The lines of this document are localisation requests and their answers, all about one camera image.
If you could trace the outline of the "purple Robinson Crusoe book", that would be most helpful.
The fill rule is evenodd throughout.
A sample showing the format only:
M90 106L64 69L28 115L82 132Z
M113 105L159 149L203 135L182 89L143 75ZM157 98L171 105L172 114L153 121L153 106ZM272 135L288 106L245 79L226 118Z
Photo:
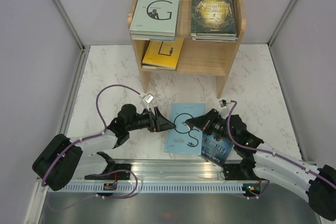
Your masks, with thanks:
M212 35L197 35L197 36L192 36L193 40L209 40L209 41L228 41L228 42L236 42L237 37L234 36L212 36Z

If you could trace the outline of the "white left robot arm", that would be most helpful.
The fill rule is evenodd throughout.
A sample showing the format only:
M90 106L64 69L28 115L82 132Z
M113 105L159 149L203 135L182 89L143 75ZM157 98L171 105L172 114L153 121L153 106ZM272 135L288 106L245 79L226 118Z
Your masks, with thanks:
M147 129L156 133L175 127L158 108L138 113L133 104L125 104L101 133L78 139L56 135L34 161L32 169L42 179L41 185L53 191L64 188L76 176L112 179L116 163L107 150L123 145L131 131Z

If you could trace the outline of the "light blue paperback book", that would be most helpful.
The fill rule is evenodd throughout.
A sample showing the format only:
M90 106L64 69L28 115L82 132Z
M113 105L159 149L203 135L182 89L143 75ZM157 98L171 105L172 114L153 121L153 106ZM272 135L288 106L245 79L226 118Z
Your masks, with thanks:
M171 121L176 127L169 130L164 151L173 154L200 155L203 133L195 127L187 126L184 122L204 113L204 103L173 103Z

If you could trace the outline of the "black Moon and Sixpence book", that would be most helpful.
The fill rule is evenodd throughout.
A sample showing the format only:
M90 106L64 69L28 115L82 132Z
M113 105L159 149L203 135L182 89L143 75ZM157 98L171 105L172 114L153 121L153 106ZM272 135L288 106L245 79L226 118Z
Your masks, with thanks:
M166 67L149 66L149 65L143 65L142 68L143 68L143 69L156 69L156 70L176 71L176 68L166 68Z

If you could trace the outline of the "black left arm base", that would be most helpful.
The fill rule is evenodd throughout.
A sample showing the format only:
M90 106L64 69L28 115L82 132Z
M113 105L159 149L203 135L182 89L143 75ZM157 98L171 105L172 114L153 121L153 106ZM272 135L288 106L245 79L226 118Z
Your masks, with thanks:
M129 180L131 171L131 164L114 164L108 165L102 174L91 174L86 175L85 180L111 180L113 182L118 182L120 180Z

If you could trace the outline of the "yellow paperback book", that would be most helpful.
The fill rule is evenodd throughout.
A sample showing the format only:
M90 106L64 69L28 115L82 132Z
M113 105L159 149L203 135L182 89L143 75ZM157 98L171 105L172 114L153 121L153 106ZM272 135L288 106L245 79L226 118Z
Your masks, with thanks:
M142 65L176 68L184 38L175 41L150 41Z

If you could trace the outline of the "blue 20000 Leagues book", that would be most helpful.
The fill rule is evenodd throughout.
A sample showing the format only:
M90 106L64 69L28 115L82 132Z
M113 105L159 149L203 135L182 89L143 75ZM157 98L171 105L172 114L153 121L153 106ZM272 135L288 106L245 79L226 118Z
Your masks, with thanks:
M174 36L131 34L130 37L132 40L155 40L155 41L175 41L176 40L176 37Z

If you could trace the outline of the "pale green Gatsby book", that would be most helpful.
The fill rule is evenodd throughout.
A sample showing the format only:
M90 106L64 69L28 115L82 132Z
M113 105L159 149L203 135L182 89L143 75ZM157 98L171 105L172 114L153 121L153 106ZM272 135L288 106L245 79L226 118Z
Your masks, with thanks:
M136 35L174 37L180 0L138 0L129 31Z

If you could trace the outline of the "green Alice Wonderland book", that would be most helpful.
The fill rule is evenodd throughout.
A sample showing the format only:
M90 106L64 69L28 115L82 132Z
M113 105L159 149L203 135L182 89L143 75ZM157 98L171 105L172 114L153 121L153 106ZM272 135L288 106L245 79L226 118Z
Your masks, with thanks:
M234 0L191 0L191 35L236 37Z

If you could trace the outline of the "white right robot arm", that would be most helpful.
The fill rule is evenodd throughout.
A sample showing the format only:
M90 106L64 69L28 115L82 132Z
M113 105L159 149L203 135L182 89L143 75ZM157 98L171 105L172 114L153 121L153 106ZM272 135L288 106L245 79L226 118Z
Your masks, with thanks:
M322 218L335 221L335 168L319 167L280 152L250 133L237 114L230 113L224 119L211 109L184 124L207 135L231 140L244 161L239 167L243 177L256 176L275 183L301 197Z

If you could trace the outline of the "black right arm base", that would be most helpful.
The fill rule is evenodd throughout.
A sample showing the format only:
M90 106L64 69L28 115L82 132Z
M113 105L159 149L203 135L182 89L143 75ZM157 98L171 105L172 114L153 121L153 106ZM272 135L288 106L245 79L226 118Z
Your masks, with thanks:
M223 172L226 180L259 181L259 177L255 175L253 169L243 164L225 164Z

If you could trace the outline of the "dark Wuthering Heights book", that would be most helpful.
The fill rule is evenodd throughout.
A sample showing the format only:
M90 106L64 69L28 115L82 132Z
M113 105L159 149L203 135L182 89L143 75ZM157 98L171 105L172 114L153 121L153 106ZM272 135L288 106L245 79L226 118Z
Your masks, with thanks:
M214 134L202 135L201 157L218 167L224 166L232 148L231 140L216 138Z

